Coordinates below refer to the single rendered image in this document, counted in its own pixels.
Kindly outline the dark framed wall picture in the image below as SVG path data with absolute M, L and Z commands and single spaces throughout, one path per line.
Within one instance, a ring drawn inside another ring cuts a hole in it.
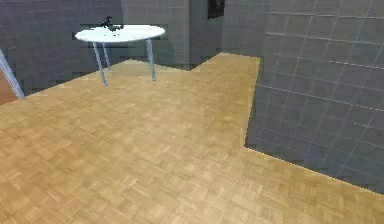
M 209 19 L 221 17 L 224 15 L 225 0 L 207 0 Z

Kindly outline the white round table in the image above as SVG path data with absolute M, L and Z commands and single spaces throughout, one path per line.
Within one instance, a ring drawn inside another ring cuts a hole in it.
M 127 25 L 120 26 L 112 25 L 111 27 L 95 27 L 86 30 L 79 31 L 75 34 L 77 40 L 91 43 L 94 49 L 98 69 L 102 84 L 107 86 L 107 80 L 104 73 L 104 68 L 100 59 L 100 54 L 97 49 L 97 45 L 101 44 L 104 52 L 105 60 L 108 68 L 111 67 L 108 53 L 106 50 L 107 44 L 115 43 L 129 43 L 136 41 L 146 41 L 148 63 L 151 69 L 151 79 L 156 80 L 156 71 L 154 66 L 154 54 L 152 40 L 157 37 L 161 37 L 166 33 L 164 28 L 154 25 Z

